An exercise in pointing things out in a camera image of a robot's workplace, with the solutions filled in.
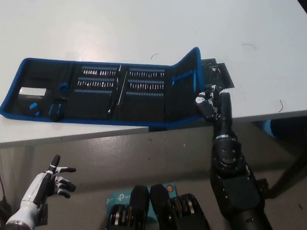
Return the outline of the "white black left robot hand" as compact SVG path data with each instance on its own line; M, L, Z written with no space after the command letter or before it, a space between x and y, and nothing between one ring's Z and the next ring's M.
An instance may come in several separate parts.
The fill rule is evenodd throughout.
M29 185L22 202L30 202L41 207L49 196L60 195L70 198L70 192L74 192L76 186L59 176L59 173L74 173L75 168L58 166L60 156L55 155L48 169L39 173Z

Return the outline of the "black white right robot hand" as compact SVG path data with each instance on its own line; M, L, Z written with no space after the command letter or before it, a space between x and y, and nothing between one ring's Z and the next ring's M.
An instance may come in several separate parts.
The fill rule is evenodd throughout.
M232 130L232 105L230 93L218 85L205 85L195 99L196 106L206 122L213 123L213 139L237 140Z

